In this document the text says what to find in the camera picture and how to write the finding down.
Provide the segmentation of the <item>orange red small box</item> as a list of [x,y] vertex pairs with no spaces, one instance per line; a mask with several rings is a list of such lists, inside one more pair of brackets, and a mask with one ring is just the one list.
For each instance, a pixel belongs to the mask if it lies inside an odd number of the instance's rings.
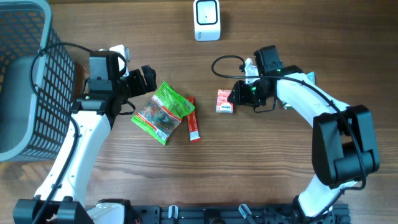
[[216,100],[217,113],[233,113],[233,104],[228,101],[231,90],[218,90]]

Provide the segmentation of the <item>green snack bag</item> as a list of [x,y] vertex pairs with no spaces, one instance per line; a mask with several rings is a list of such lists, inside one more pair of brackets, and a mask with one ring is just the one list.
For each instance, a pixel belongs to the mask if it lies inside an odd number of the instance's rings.
[[166,145],[169,136],[195,106],[163,81],[148,104],[131,121]]

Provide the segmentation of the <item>light blue wet wipes pack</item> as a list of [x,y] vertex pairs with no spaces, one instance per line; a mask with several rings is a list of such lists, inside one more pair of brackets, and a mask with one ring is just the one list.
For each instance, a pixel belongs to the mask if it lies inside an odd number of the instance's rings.
[[312,84],[316,84],[315,72],[308,73],[307,78]]

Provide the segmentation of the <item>red stick packet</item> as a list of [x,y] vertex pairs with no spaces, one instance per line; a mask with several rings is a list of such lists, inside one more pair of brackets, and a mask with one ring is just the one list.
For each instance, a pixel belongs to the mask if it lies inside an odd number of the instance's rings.
[[188,130],[190,135],[190,142],[197,142],[201,140],[198,131],[198,121],[195,109],[187,116]]

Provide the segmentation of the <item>green white gum box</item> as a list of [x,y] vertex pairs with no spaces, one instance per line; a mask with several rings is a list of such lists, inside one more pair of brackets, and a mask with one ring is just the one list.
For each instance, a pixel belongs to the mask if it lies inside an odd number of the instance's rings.
[[282,106],[283,106],[283,108],[284,108],[285,110],[287,110],[287,109],[292,109],[292,106],[291,106],[290,104],[286,103],[286,102],[283,102],[283,103],[282,103]]

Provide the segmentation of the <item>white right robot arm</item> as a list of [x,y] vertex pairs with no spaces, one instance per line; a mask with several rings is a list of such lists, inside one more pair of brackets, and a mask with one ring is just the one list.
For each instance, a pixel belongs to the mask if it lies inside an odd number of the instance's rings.
[[362,190],[380,158],[370,110],[350,106],[317,87],[298,66],[285,66],[276,46],[263,47],[243,60],[228,101],[257,109],[268,98],[290,105],[312,127],[315,175],[295,198],[293,222],[324,219],[349,190]]

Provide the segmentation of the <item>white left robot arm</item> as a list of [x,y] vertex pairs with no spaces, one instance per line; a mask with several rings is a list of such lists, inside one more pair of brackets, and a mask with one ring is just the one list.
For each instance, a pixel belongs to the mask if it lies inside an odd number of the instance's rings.
[[34,198],[20,199],[13,211],[15,223],[134,223],[129,200],[103,199],[85,209],[90,175],[104,140],[121,107],[129,99],[155,91],[156,72],[145,65],[128,71],[120,67],[123,54],[110,50],[90,53],[90,77],[66,111],[70,124],[60,151]]

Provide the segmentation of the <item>white barcode scanner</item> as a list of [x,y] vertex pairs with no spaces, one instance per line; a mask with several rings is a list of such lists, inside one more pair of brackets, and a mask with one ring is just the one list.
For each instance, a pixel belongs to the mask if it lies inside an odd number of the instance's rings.
[[208,42],[220,39],[221,14],[219,0],[194,0],[193,20],[196,41]]

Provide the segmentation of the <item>dark grey plastic basket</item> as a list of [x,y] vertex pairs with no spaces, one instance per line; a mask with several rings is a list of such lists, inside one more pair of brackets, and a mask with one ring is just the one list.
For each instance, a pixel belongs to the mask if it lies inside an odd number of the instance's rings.
[[[1,161],[55,159],[69,120],[75,64],[47,1],[1,1]],[[38,51],[57,45],[36,57]]]

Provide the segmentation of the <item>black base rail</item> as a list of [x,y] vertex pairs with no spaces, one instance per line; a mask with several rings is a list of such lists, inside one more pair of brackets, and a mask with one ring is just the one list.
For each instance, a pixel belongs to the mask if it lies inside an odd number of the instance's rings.
[[133,206],[136,223],[141,224],[283,224],[302,223],[299,214],[293,212],[291,204],[270,204],[248,207],[169,207]]

